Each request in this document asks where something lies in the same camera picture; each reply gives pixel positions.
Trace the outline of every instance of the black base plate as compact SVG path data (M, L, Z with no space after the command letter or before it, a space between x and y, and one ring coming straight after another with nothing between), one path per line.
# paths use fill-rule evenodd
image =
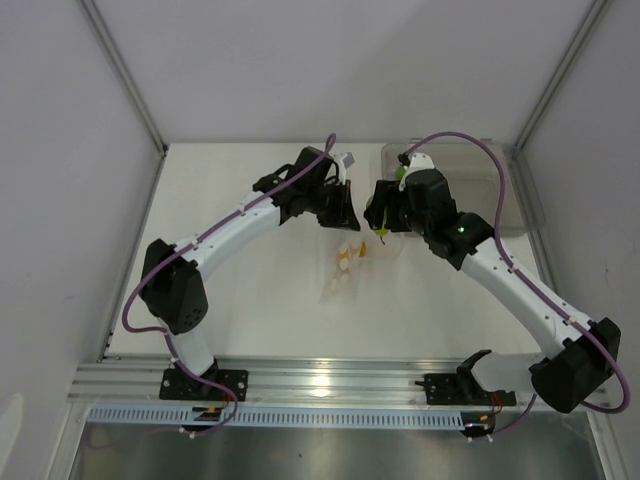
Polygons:
M491 406L491 394L481 390L471 398L467 398L458 383L456 373L429 373L424 375L424 382L416 382L424 386L428 405L475 405ZM499 390L495 392L505 407L516 405L516 394Z
M249 387L248 371L217 370L214 378L207 378L224 385L236 394L239 402L244 402ZM192 380L179 368L168 368L162 375L160 400L223 402L228 398L217 388L210 388Z

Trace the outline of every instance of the metal grate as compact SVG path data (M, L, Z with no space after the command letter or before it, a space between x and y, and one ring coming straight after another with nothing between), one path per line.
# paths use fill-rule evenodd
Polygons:
M224 412L226 418L230 412ZM89 422L165 425L212 425L198 421L191 407L96 405ZM462 430L460 412L427 410L353 410L240 407L230 426L290 428L360 428L396 430Z

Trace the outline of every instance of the gray floor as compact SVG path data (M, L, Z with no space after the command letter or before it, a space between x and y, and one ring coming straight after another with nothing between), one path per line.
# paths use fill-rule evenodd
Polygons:
M493 444L469 445L456 432L235 427L196 440L169 432L95 449L148 428L89 429L71 478L604 478L584 414L537 413Z

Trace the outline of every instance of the clear plastic container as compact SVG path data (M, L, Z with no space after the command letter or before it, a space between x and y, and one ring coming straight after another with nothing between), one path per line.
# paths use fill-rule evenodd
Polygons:
M400 167L398 154L411 146L410 143L388 144L382 148L381 172L372 171L373 186L379 178L395 180ZM503 145L487 144L496 154L506 173L505 202L502 210L501 233L519 236L532 227L522 214L510 176L510 165ZM434 143L418 149L433 159L435 167L449 182L451 195L458 210L474 212L493 225L498 205L500 181L498 172L485 152L476 145Z

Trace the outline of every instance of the white wall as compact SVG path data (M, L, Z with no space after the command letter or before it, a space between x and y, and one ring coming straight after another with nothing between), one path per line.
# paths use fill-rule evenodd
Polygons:
M635 401L614 425L631 478L640 478L639 20L639 2L613 2L526 149L562 292L622 329Z
M73 1L2 2L0 65L0 404L27 407L3 478L40 479L157 162Z
M592 0L97 0L168 142L514 141Z

